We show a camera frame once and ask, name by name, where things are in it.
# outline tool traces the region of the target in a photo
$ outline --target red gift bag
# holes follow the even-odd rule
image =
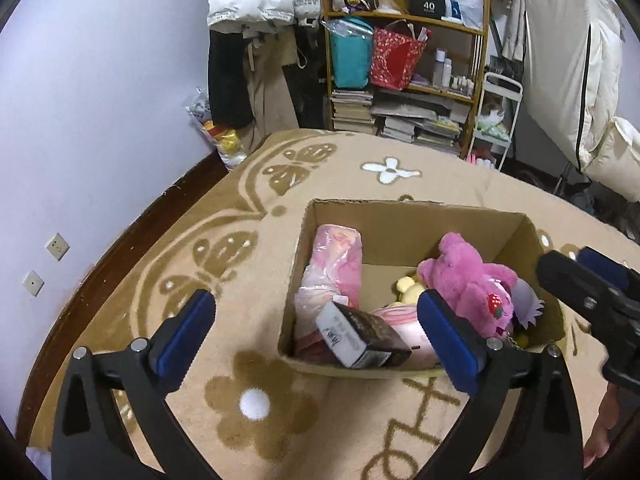
[[[404,22],[411,35],[390,30],[396,23]],[[406,20],[396,20],[373,33],[373,61],[370,78],[376,86],[403,90],[411,81],[415,65],[420,60],[427,42],[415,39],[413,25]]]

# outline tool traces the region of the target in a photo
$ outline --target pink plush toy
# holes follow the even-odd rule
[[[418,266],[418,277],[436,289],[453,311],[467,318],[482,337],[503,336],[513,317],[510,290],[518,275],[509,267],[486,264],[458,233],[440,240],[440,256]]]

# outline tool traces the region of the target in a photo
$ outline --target black zipper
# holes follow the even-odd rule
[[[580,127],[578,128],[578,138],[575,142],[575,161],[578,173],[582,174],[580,167],[580,142],[582,131],[584,130],[584,111],[587,101],[587,78],[589,76],[589,58],[591,57],[591,25],[589,25],[589,37],[587,38],[587,59],[584,62],[584,76],[582,77],[582,97],[580,99]]]

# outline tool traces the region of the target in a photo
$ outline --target white rolling cart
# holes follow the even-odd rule
[[[503,76],[501,74],[497,74],[494,72],[487,72],[484,74],[484,78],[482,79],[482,93],[480,95],[480,104],[478,106],[478,115],[480,115],[482,111],[482,106],[484,105],[485,95],[493,94],[500,98],[500,104],[502,108],[505,110],[505,118],[502,121],[505,126],[511,120],[511,127],[508,129],[509,131],[509,139],[499,139],[498,137],[494,137],[489,135],[486,132],[481,132],[478,129],[478,117],[476,117],[476,125],[474,127],[473,136],[471,137],[471,145],[469,146],[469,153],[473,149],[474,143],[476,139],[484,140],[485,142],[490,142],[494,146],[501,146],[504,148],[504,153],[502,154],[502,158],[500,159],[500,164],[497,165],[496,169],[500,171],[502,169],[502,165],[504,164],[504,159],[507,156],[507,152],[509,151],[509,147],[511,146],[511,139],[513,139],[513,131],[516,127],[516,120],[518,119],[518,112],[520,111],[520,103],[522,102],[523,90],[522,85],[517,81]],[[510,107],[505,106],[505,99],[511,100],[515,102],[514,114],[513,117],[510,118],[508,116],[508,110]]]

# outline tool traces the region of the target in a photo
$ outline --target brown wooden bed edge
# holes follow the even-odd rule
[[[15,431],[23,450],[56,373],[102,304],[151,246],[226,173],[217,152],[207,155],[159,196],[89,272],[47,335],[27,379]]]

